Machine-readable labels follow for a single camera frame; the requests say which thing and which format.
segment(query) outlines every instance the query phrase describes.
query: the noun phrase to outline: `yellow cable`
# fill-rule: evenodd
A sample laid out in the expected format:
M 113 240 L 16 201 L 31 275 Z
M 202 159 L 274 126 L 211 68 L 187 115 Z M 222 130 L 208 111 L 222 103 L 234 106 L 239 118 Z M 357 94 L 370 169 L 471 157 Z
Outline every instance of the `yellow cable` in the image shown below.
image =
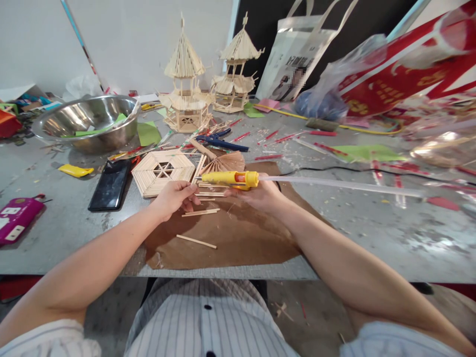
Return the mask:
M 272 107 L 267 107 L 267 106 L 264 106 L 264 105 L 261 105 L 261 104 L 254 104 L 254 106 L 255 107 L 266 108 L 266 109 L 269 109 L 269 110 L 272 110 L 274 112 L 281 113 L 281 114 L 284 114 L 284 115 L 287 115 L 287 116 L 290 116 L 290 117 L 309 120 L 309 118 L 299 116 L 299 115 L 293 114 L 293 113 L 283 112 L 281 110 L 274 109 Z M 400 122 L 399 122 L 400 129 L 398 129 L 397 131 L 391 131 L 391 132 L 359 129 L 359 128 L 354 128 L 354 127 L 347 126 L 347 125 L 339 125 L 339 127 L 341 127 L 342 129 L 350 129 L 350 130 L 359 131 L 359 132 L 363 132 L 363 133 L 367 133 L 367 134 L 374 134 L 374 135 L 395 135 L 395 134 L 398 134 L 399 132 L 401 132 L 403 130 L 403 125 Z

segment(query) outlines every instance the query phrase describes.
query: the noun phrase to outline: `blue scissors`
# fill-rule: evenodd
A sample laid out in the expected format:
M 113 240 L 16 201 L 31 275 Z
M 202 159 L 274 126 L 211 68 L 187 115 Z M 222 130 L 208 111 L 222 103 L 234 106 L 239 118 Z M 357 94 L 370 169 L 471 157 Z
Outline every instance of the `blue scissors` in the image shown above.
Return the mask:
M 199 135 L 195 138 L 195 140 L 203 140 L 203 141 L 206 141 L 207 143 L 209 143 L 210 145 L 219 146 L 219 147 L 229 149 L 229 150 L 248 152 L 249 147 L 247 147 L 247 146 L 236 145 L 236 144 L 228 143 L 224 140 L 219 139 L 220 136 L 224 136 L 224 135 L 228 134 L 230 131 L 232 131 L 232 129 L 228 128 L 224 131 L 221 131 L 219 133 L 212 134 L 212 135 L 209 135 L 209 136 Z

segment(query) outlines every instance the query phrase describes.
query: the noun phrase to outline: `person's arm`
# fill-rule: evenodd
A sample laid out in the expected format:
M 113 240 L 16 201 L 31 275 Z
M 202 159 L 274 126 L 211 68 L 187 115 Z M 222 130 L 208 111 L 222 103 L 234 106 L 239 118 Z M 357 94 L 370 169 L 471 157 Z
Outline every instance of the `person's arm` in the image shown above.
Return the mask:
M 282 222 L 319 277 L 350 308 L 353 324 L 390 321 L 427 334 L 468 356 L 474 346 L 402 276 L 358 244 L 285 198 L 270 181 L 235 196 Z
M 0 324 L 0 347 L 45 323 L 75 319 L 118 277 L 147 236 L 182 207 L 193 211 L 196 185 L 168 183 L 147 208 L 90 241 L 46 274 Z

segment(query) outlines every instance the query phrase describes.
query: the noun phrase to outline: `pink power strip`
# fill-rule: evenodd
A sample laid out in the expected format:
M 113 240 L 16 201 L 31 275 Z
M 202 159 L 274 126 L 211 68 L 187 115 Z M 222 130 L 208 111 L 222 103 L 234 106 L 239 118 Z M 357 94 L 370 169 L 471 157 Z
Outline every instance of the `pink power strip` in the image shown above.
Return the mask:
M 15 243 L 45 205 L 34 198 L 15 198 L 0 211 L 0 245 Z

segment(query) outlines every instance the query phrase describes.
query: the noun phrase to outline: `person's hand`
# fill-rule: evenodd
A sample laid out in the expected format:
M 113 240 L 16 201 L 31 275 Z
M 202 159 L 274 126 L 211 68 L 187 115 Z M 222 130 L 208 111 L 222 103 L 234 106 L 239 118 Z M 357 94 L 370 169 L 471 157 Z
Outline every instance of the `person's hand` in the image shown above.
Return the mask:
M 260 173 L 259 176 L 265 177 L 268 174 Z M 258 187 L 252 188 L 250 191 L 229 188 L 225 191 L 225 196 L 237 197 L 250 206 L 266 213 L 273 213 L 276 209 L 291 203 L 272 181 L 260 181 Z
M 150 207 L 157 211 L 162 221 L 168 221 L 180 207 L 185 212 L 193 212 L 192 203 L 199 205 L 200 200 L 195 194 L 198 186 L 187 181 L 170 181 L 160 191 Z

